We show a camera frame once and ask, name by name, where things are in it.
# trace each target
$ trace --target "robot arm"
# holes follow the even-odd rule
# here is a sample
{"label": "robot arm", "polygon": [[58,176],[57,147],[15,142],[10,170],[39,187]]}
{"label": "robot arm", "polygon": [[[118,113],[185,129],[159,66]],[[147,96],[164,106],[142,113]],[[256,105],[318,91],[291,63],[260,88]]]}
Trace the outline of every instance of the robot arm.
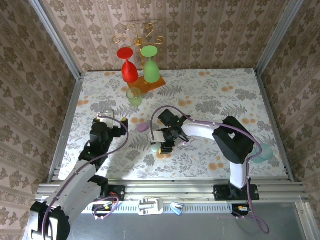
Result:
{"label": "robot arm", "polygon": [[[97,114],[93,120],[90,131],[90,141],[84,147],[79,159],[69,174],[67,179],[59,188],[49,196],[45,202],[35,202],[30,209],[28,239],[43,240],[66,240],[70,233],[70,228],[74,221],[94,200],[110,195],[108,179],[96,175],[102,164],[107,159],[110,145],[114,138],[120,138],[127,134],[128,120],[123,119],[121,127],[113,126],[113,121],[108,118],[114,118],[112,110]],[[105,155],[100,159],[88,164],[89,161]],[[51,206],[50,214],[44,223],[45,212]]]}
{"label": "robot arm", "polygon": [[[151,144],[159,146],[161,154],[173,151],[175,140],[181,138],[188,142],[187,137],[197,136],[216,141],[223,155],[230,161],[230,184],[241,190],[247,183],[247,166],[245,164],[248,154],[253,150],[254,142],[243,134],[223,126],[196,123],[187,120],[185,116],[179,118],[166,109],[159,120],[167,127],[154,132]],[[223,123],[249,133],[241,123],[232,116],[228,116]]]}

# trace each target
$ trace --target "wall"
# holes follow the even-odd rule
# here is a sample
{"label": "wall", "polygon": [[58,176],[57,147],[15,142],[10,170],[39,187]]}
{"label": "wall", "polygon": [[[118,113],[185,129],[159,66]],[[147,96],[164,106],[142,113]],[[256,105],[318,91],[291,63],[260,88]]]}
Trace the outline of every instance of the wall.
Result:
{"label": "wall", "polygon": [[75,79],[25,0],[0,1],[0,239],[21,239]]}
{"label": "wall", "polygon": [[320,226],[320,1],[304,1],[262,79]]}
{"label": "wall", "polygon": [[[42,0],[82,72],[119,70],[128,23],[157,22],[161,69],[254,68],[288,0]],[[140,61],[137,47],[132,57]]]}

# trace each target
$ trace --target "green wine glass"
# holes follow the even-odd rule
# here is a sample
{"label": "green wine glass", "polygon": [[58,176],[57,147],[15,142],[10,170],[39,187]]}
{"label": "green wine glass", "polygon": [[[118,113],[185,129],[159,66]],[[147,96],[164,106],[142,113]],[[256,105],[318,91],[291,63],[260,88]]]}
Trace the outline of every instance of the green wine glass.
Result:
{"label": "green wine glass", "polygon": [[159,67],[151,58],[157,55],[158,49],[155,46],[145,46],[141,49],[141,54],[149,58],[149,61],[144,65],[144,80],[148,83],[155,83],[160,79]]}

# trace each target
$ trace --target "orange base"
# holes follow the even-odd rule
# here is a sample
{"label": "orange base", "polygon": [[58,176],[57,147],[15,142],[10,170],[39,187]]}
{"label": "orange base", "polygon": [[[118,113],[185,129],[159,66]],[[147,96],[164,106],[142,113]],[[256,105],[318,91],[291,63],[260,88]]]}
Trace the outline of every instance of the orange base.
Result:
{"label": "orange base", "polygon": [[149,83],[145,81],[145,77],[141,76],[137,81],[133,83],[128,83],[129,88],[139,88],[142,94],[146,94],[154,89],[160,88],[166,85],[165,80],[160,76],[160,79],[154,83]]}

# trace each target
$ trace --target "floral tablecloth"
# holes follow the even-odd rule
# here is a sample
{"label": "floral tablecloth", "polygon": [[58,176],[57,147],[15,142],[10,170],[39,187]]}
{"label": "floral tablecloth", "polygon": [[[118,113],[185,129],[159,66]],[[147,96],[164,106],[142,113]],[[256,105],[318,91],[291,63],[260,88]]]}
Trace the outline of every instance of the floral tablecloth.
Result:
{"label": "floral tablecloth", "polygon": [[[148,132],[139,133],[137,125],[150,124],[152,113],[163,105],[180,108],[197,120],[221,122],[236,117],[260,143],[273,150],[273,157],[250,165],[252,177],[285,177],[286,170],[279,154],[269,117],[252,69],[162,70],[166,85],[143,96],[139,107],[126,99],[127,84],[120,71],[89,72],[73,118],[64,154],[60,179],[65,179],[89,139],[93,119],[102,110],[112,108],[116,118],[129,119],[129,141],[119,152],[109,156],[98,174],[109,179],[214,178],[230,177],[229,162],[215,141],[193,137],[183,146],[179,142],[172,154],[151,151]],[[163,127],[155,118],[154,129]],[[125,137],[114,138],[111,150]]]}

